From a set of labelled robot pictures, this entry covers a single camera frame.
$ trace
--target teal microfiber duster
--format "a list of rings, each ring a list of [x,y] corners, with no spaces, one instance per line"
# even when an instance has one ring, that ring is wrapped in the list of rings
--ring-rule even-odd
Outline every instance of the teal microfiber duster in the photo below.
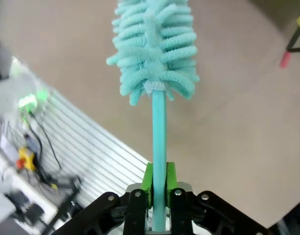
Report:
[[[188,0],[119,0],[113,21],[118,53],[107,59],[120,67],[120,93],[136,105],[152,95],[153,117],[153,230],[165,231],[166,99],[173,92],[190,99],[199,81],[193,17]]]

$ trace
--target screw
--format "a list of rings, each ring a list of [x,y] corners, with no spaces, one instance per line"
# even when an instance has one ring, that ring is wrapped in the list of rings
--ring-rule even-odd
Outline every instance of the screw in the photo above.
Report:
[[[202,195],[202,200],[205,200],[205,201],[208,200],[208,195],[203,194],[203,195]]]
[[[178,189],[178,190],[175,191],[175,194],[176,194],[176,196],[180,196],[182,193],[181,193],[181,191]]]

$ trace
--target beige floor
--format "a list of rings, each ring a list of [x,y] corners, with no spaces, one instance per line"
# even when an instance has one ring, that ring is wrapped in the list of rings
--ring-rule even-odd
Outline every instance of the beige floor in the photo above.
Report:
[[[300,200],[300,55],[279,62],[300,0],[190,0],[201,82],[168,103],[168,159],[265,226]],[[43,80],[151,160],[151,106],[119,94],[115,0],[0,0],[0,40]]]

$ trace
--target bolt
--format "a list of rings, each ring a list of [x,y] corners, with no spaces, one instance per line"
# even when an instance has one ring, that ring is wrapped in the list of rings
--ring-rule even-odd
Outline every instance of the bolt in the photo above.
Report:
[[[202,200],[205,200],[205,201],[208,200],[208,195],[203,194],[203,195],[202,195]]]
[[[178,189],[178,190],[175,191],[175,194],[176,194],[176,196],[180,196],[182,193],[181,193],[181,191]]]

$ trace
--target teal handle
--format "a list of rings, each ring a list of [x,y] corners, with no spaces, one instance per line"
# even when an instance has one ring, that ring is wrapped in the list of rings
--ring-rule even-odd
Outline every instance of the teal handle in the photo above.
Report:
[[[166,229],[166,95],[152,92],[153,121],[153,227],[156,232]]]

